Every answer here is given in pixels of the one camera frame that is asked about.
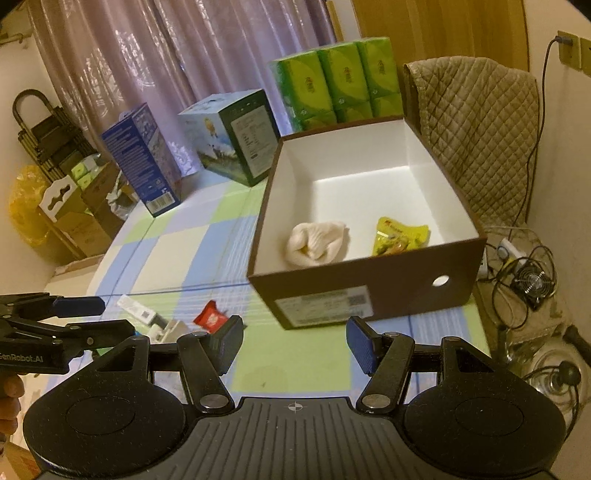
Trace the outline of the person's left hand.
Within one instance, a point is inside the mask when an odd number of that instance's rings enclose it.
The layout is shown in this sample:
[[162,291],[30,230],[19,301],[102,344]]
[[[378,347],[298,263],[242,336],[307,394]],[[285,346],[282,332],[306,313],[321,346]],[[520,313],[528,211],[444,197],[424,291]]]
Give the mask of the person's left hand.
[[20,376],[10,373],[1,378],[0,426],[3,435],[10,436],[17,430],[23,395],[24,384]]

